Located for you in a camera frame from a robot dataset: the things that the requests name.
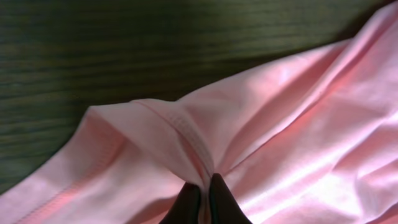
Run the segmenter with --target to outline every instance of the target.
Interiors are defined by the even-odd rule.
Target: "seam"
[[[177,133],[179,136],[181,136],[181,137],[183,138],[184,141],[186,141],[186,142],[188,143],[188,145],[190,146],[190,151],[193,152],[193,155],[194,155],[194,157],[195,157],[194,159],[196,159],[196,160],[199,161],[200,165],[204,168],[204,170],[205,170],[206,174],[208,175],[208,177],[211,177],[211,176],[212,176],[212,174],[211,174],[211,173],[209,172],[209,170],[207,169],[207,166],[206,166],[205,163],[201,160],[201,157],[198,155],[197,150],[195,150],[195,148],[193,147],[192,142],[189,141],[189,140],[187,139],[187,137],[186,137],[184,134],[182,134],[182,132],[181,132],[178,128],[175,127],[175,125],[173,124],[173,122],[169,121],[167,118],[165,118],[164,116],[162,116],[158,111],[156,111],[155,109],[153,109],[152,107],[146,105],[146,104],[143,103],[143,102],[140,102],[140,101],[132,101],[132,103],[137,103],[137,104],[139,104],[139,105],[141,105],[141,106],[144,106],[144,107],[147,108],[148,110],[150,110],[150,111],[152,111],[153,113],[155,113],[155,114],[156,114],[158,117],[160,117],[162,120],[164,120],[171,128],[173,128],[173,129],[176,131],[176,133]]]
[[[109,165],[119,156],[120,150],[118,149],[120,149],[119,146],[123,142],[123,139],[124,138],[121,136],[112,138],[109,145],[104,147],[101,151],[102,155],[99,156],[100,159],[94,162],[85,175],[83,175],[77,181],[72,182],[68,187],[65,187],[59,191],[59,193],[55,194],[46,202],[32,209],[31,212],[24,215],[14,223],[36,223],[38,219],[40,220],[41,215],[48,217],[55,213],[56,210],[59,210],[60,207],[66,205],[70,200],[73,199],[75,195],[80,192],[80,190],[84,189],[90,181],[92,181],[96,176],[102,173],[102,171],[109,167]]]

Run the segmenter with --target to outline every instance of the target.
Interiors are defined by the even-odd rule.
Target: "pink garment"
[[[398,223],[398,2],[351,40],[176,102],[92,106],[1,196],[0,223],[158,223],[214,172],[253,223]]]

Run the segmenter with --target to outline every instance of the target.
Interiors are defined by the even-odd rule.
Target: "wooden surface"
[[[0,1],[0,193],[89,105],[177,98],[352,37],[381,0]]]

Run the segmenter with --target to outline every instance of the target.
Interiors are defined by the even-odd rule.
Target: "finger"
[[[211,178],[209,190],[212,224],[250,224],[220,174]]]
[[[198,186],[185,183],[172,208],[160,224],[197,224],[200,206],[200,189]]]

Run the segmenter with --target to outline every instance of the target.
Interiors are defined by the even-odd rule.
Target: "pink underwear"
[[[0,197],[0,223],[158,223],[220,173],[253,223],[398,223],[398,2],[344,42],[176,102],[92,106]],[[201,205],[208,221],[208,203]]]

